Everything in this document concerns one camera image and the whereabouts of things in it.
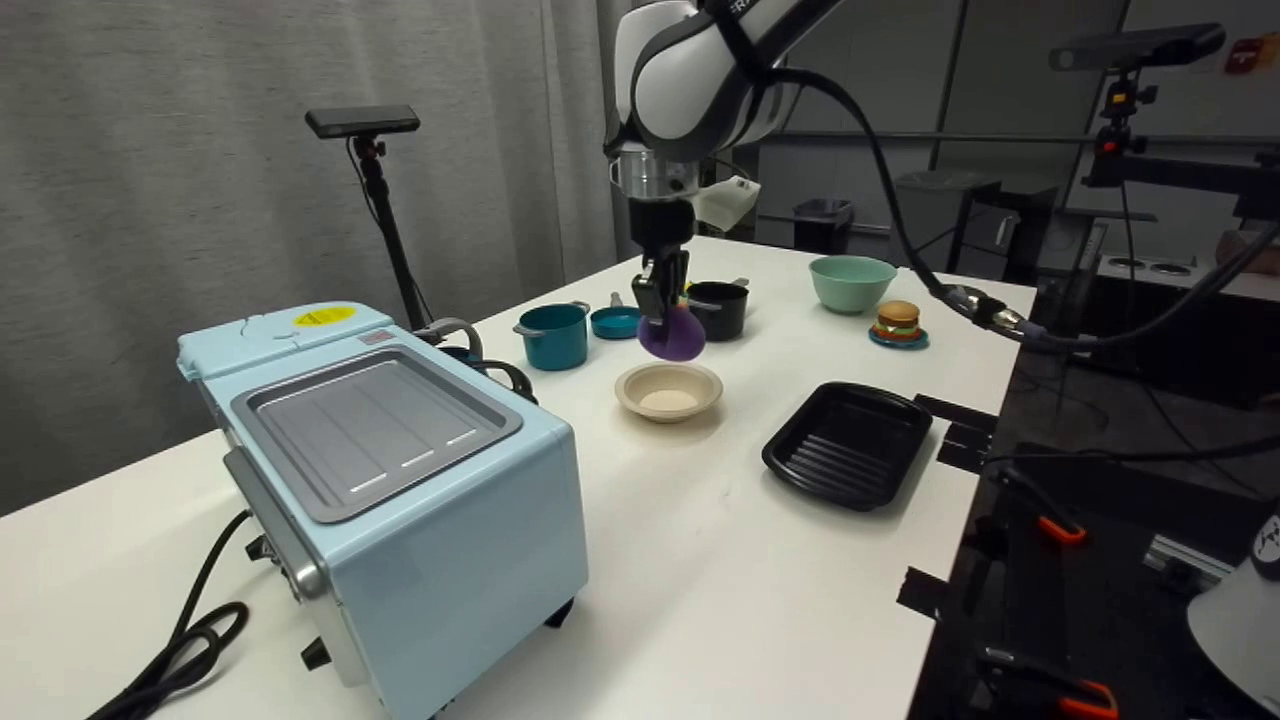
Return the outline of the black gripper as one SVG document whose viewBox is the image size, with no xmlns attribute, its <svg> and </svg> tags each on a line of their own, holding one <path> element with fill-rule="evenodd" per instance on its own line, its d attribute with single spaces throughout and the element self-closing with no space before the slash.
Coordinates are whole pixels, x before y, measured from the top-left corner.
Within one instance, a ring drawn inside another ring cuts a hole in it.
<svg viewBox="0 0 1280 720">
<path fill-rule="evenodd" d="M 630 295 L 643 322 L 673 315 L 685 310 L 685 276 L 695 215 L 688 200 L 630 200 L 626 206 L 630 240 L 643 258 L 641 276 L 630 276 Z"/>
</svg>

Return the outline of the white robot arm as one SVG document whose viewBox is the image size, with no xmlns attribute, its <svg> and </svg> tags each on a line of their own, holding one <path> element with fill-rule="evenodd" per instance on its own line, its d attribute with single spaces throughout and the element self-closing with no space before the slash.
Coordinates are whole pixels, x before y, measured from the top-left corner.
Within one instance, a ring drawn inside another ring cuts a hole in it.
<svg viewBox="0 0 1280 720">
<path fill-rule="evenodd" d="M 789 52 L 838 0 L 647 0 L 612 43 L 614 138 L 604 144 L 643 251 L 630 279 L 647 325 L 675 312 L 699 188 L 720 153 L 762 142 L 792 91 Z"/>
</svg>

